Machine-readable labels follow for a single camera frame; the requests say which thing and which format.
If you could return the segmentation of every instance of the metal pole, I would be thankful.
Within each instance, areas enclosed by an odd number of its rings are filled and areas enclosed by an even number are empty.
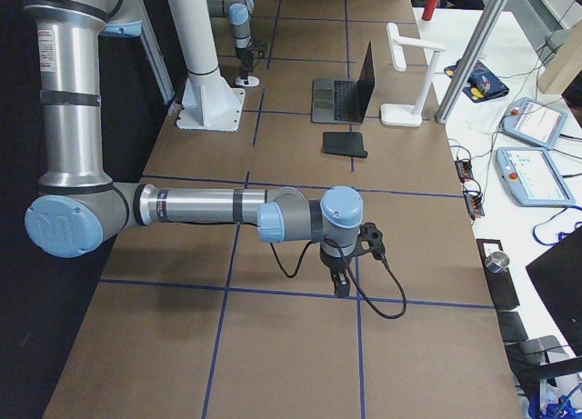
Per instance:
[[[445,124],[447,122],[447,119],[453,110],[453,106],[455,106],[455,103],[461,94],[461,90],[465,86],[465,83],[475,66],[475,62],[477,61],[483,46],[485,46],[489,35],[491,35],[491,31],[493,31],[493,27],[495,26],[499,15],[503,12],[506,3],[507,0],[489,0],[487,3],[484,12],[481,15],[481,19],[469,40],[467,49],[461,57],[453,81],[448,87],[447,92],[443,97],[443,102],[436,112],[435,120],[438,124]]]

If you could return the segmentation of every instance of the white pedestal base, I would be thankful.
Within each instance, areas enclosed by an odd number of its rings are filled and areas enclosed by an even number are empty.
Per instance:
[[[243,103],[245,101],[245,89],[231,88],[224,78],[220,77],[217,84],[222,88],[222,104],[212,99],[205,86],[198,87],[198,93],[195,93],[192,82],[188,80],[184,98],[182,100],[182,111],[178,116],[176,125],[178,128],[185,130],[210,130],[210,131],[236,131],[243,112]]]
[[[413,115],[414,106],[404,104],[380,105],[380,120],[384,125],[420,126],[421,115]]]
[[[243,80],[240,76],[238,76],[235,80],[235,84],[240,85],[241,87],[257,87],[259,85],[259,81],[255,76],[249,76],[246,80]]]

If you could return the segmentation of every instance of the brown tiled floor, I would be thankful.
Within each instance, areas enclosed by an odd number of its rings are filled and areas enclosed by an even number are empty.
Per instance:
[[[156,186],[273,188],[308,198],[354,186],[385,235],[407,314],[333,296],[319,248],[295,279],[248,226],[158,224],[118,236],[47,419],[518,418],[443,126],[383,126],[384,102],[413,104],[425,72],[390,64],[386,21],[417,35],[409,0],[256,0],[268,60],[235,133],[168,118],[145,169]],[[237,75],[229,26],[212,21],[223,76]],[[310,122],[311,80],[357,77],[373,41],[376,90],[360,126]],[[434,95],[429,105],[435,105]],[[359,131],[367,159],[324,155],[324,131]],[[305,243],[276,245],[292,270]],[[400,296],[370,256],[352,264],[375,303]]]

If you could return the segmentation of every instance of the laptop keyboard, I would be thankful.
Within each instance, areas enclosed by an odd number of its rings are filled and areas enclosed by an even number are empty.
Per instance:
[[[354,120],[354,93],[356,82],[334,81],[334,119],[336,121]]]

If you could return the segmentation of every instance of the blue plastic object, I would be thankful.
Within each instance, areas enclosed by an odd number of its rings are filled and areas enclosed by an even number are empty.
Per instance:
[[[277,203],[258,206],[256,212],[258,236],[263,242],[277,244],[285,241],[285,222]]]
[[[139,37],[142,34],[142,20],[126,24],[108,24],[100,35],[104,37]]]
[[[340,228],[356,228],[364,218],[364,202],[351,187],[338,185],[321,198],[321,212],[325,219]]]
[[[232,25],[242,25],[248,21],[248,9],[242,4],[232,4],[228,9],[228,20]]]
[[[78,257],[103,241],[103,227],[95,214],[66,196],[36,199],[26,210],[25,227],[37,246],[57,257]]]

